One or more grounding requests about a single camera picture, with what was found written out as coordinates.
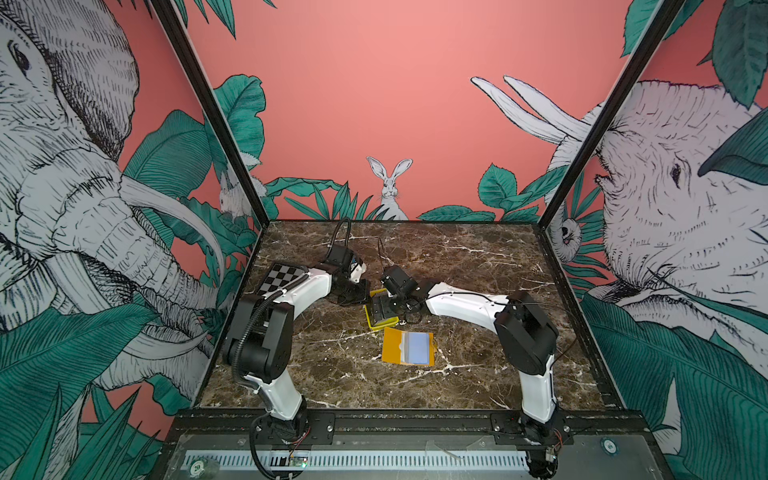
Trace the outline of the yellow leather card holder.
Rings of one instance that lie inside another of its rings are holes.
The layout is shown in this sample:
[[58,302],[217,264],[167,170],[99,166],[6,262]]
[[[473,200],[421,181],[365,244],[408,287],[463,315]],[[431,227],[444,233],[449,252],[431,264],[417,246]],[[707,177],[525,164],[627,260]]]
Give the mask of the yellow leather card holder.
[[382,361],[396,365],[433,366],[435,362],[433,334],[385,328]]

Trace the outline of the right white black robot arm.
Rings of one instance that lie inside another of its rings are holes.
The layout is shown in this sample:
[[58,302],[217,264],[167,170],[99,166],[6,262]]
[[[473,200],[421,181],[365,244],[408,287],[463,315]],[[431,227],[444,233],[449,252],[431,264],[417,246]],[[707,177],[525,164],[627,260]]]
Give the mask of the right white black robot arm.
[[559,332],[528,292],[493,295],[445,282],[419,282],[398,266],[384,270],[382,283],[365,305],[371,327],[382,327],[389,319],[418,320],[429,313],[494,332],[507,361],[519,373],[521,423],[541,429],[552,424],[557,411],[553,365]]

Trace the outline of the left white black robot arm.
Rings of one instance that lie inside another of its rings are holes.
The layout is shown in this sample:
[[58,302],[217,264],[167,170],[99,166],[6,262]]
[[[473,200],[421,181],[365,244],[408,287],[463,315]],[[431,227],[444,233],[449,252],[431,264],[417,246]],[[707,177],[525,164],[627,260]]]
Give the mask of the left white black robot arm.
[[287,370],[294,320],[331,294],[340,303],[368,299],[367,265],[345,246],[334,246],[314,266],[275,261],[255,290],[243,328],[230,335],[225,358],[233,381],[254,390],[275,420],[294,421],[306,408]]

